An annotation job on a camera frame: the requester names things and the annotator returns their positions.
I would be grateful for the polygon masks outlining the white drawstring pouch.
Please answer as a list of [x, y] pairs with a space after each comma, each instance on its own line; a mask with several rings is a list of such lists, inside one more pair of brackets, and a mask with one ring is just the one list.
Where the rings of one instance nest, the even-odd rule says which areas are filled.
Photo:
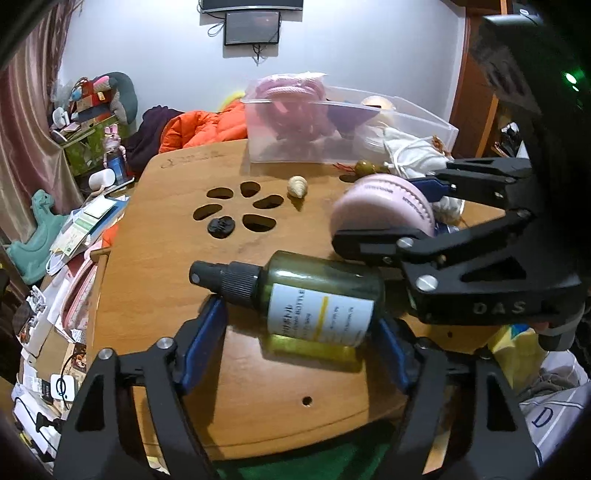
[[[437, 136], [420, 138], [394, 127], [384, 127], [383, 146], [388, 155], [384, 166], [407, 180], [432, 175], [445, 169], [448, 162], [454, 162], [446, 145]], [[464, 208], [464, 200], [449, 196], [433, 202], [436, 219], [451, 225], [460, 223]]]

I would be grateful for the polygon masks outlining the pink round portable fan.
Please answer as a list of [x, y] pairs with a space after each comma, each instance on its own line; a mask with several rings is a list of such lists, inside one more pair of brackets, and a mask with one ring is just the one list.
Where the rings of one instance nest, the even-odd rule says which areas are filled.
[[329, 231], [410, 227], [435, 235], [435, 216], [426, 196], [410, 181], [373, 174], [356, 181], [332, 208]]

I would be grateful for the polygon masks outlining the beige conch shell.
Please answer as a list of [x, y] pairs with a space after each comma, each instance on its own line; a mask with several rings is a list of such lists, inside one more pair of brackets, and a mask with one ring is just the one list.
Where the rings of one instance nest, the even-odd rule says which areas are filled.
[[287, 194], [294, 199], [304, 199], [308, 194], [308, 180], [297, 175], [287, 180]]

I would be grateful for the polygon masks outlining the green glass spray bottle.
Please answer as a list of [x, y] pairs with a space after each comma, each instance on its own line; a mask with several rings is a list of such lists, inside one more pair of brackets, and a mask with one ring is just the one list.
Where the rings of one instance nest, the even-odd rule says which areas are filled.
[[356, 347], [384, 310], [379, 269], [277, 251], [266, 265], [195, 261], [189, 281], [259, 312], [273, 335]]

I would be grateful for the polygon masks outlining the cream lidded tub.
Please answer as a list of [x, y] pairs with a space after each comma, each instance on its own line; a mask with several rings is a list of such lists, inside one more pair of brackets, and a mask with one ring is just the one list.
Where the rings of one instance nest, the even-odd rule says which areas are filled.
[[397, 107], [389, 98], [380, 95], [370, 95], [363, 98], [361, 104], [365, 107], [371, 108], [376, 111], [377, 115], [391, 115], [397, 111]]

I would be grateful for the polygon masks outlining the olive gourd charm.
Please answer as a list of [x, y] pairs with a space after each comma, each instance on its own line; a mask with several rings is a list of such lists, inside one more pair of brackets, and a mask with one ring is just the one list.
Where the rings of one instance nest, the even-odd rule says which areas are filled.
[[353, 165], [334, 163], [334, 166], [342, 172], [346, 172], [349, 175], [353, 175], [358, 178], [379, 173], [391, 173], [390, 169], [387, 166], [377, 165], [367, 160], [360, 160]]

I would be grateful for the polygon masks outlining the wooden wardrobe shelf unit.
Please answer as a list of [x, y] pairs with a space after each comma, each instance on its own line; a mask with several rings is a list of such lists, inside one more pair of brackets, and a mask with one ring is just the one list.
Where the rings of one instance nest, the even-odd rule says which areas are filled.
[[493, 94], [485, 75], [470, 54], [470, 47], [482, 18], [512, 14], [514, 1], [453, 1], [453, 4], [464, 9], [465, 28], [460, 73], [450, 119], [459, 129], [452, 154], [456, 159], [492, 156], [504, 113], [498, 113], [499, 99]]

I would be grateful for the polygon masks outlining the stack of books and papers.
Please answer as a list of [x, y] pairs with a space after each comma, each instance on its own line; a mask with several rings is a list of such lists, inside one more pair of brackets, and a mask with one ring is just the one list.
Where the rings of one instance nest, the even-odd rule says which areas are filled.
[[100, 195], [73, 211], [50, 247], [46, 274], [55, 275], [76, 255], [95, 244], [103, 231], [122, 216], [128, 201], [128, 196], [111, 198]]

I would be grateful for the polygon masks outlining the teal plush dinosaur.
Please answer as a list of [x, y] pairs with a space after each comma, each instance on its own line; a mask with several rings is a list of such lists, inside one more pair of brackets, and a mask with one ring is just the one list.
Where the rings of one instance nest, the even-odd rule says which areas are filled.
[[64, 215], [54, 214], [51, 211], [53, 206], [53, 197], [42, 189], [37, 190], [31, 200], [31, 210], [37, 222], [36, 230], [27, 242], [14, 241], [6, 248], [10, 260], [27, 285], [44, 277], [50, 247], [67, 220]]

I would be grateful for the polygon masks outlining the dark purple garment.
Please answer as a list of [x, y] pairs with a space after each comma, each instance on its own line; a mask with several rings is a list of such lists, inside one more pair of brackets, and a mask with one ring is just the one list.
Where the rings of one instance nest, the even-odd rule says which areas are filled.
[[167, 106], [154, 106], [143, 113], [137, 131], [123, 140], [126, 161], [135, 178], [141, 176], [147, 163], [158, 154], [165, 125], [180, 114], [181, 111]]

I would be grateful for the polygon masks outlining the pink bunny figure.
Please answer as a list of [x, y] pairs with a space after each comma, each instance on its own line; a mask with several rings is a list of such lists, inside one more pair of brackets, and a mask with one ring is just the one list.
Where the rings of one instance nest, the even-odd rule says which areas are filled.
[[127, 168], [126, 151], [118, 132], [118, 124], [113, 123], [104, 127], [103, 136], [103, 166], [108, 167], [109, 158], [120, 158], [123, 168]]

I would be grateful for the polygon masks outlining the orange puffer jacket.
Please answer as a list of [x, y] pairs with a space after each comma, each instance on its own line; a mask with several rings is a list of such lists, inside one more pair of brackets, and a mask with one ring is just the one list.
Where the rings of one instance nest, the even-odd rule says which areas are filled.
[[160, 154], [247, 138], [245, 105], [235, 99], [219, 112], [194, 110], [167, 122], [160, 135]]

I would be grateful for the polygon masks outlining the striped brown curtain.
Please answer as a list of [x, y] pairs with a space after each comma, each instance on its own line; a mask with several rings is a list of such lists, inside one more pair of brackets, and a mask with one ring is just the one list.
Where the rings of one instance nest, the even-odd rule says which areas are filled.
[[11, 241], [25, 242], [37, 228], [31, 209], [37, 191], [53, 197], [58, 213], [82, 202], [48, 124], [74, 6], [52, 6], [1, 70], [1, 231]]

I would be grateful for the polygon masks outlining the small black wall monitor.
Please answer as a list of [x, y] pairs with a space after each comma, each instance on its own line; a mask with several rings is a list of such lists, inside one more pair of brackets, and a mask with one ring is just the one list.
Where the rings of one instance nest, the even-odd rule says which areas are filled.
[[252, 10], [225, 14], [225, 46], [274, 45], [279, 41], [279, 11]]

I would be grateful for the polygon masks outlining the large black wall television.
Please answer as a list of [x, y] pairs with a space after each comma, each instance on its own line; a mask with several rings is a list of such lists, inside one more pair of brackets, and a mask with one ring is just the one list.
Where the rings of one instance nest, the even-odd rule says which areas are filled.
[[200, 8], [207, 13], [232, 10], [272, 9], [301, 11], [303, 0], [200, 0]]

